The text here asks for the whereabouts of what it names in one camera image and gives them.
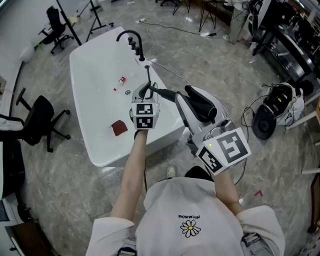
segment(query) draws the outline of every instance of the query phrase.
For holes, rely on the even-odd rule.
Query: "shoe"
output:
[[[225,41],[230,42],[229,36],[228,36],[227,34],[224,34],[224,35],[222,36],[222,38],[223,38]]]
[[[176,177],[176,168],[171,165],[168,167],[168,169],[166,170],[166,178],[167,179],[172,179]]]

